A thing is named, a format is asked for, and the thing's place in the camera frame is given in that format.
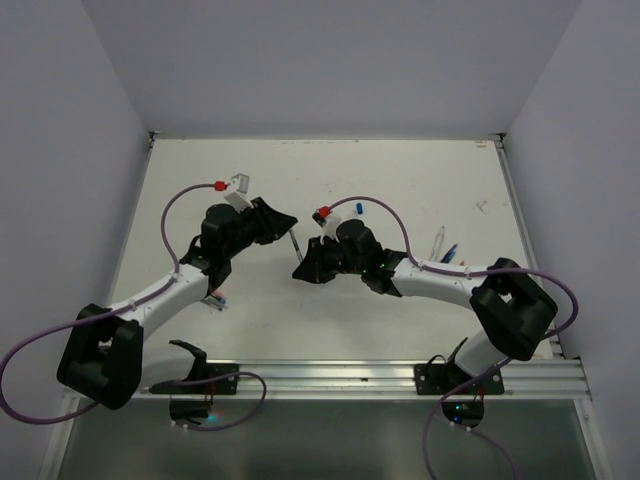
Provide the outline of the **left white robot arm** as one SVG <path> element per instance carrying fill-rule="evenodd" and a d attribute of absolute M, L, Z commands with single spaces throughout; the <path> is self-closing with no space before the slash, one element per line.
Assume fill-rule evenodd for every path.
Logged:
<path fill-rule="evenodd" d="M 146 340 L 188 306 L 211 297 L 231 273 L 231 260 L 269 245 L 298 223 L 257 197 L 242 210 L 208 208 L 176 269 L 138 297 L 110 307 L 90 304 L 78 314 L 56 372 L 64 386 L 111 410 L 124 406 L 143 377 Z"/>

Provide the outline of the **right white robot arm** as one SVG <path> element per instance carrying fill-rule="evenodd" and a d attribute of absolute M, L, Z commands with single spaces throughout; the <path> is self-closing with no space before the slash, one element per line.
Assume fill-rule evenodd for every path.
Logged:
<path fill-rule="evenodd" d="M 554 320 L 556 302 L 519 265 L 500 258 L 466 270 L 429 262 L 419 268 L 406 252 L 382 247 L 360 220 L 341 223 L 331 237 L 313 237 L 292 273 L 296 280 L 326 284 L 339 274 L 358 275 L 372 291 L 394 297 L 424 297 L 472 310 L 481 330 L 449 357 L 445 379 L 468 392 L 481 374 L 507 358 L 528 361 Z"/>

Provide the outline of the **purple pen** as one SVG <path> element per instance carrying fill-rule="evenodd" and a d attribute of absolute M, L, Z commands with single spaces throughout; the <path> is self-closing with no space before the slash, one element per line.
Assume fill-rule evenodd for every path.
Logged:
<path fill-rule="evenodd" d="M 449 254 L 449 253 L 451 253 L 451 252 L 455 252 L 455 253 L 456 253 L 457 248 L 458 248 L 458 244 L 454 244 L 454 245 L 452 245 L 452 246 L 449 248 L 449 250 L 444 254 L 444 256 L 445 256 L 445 255 L 447 255 L 447 254 Z"/>

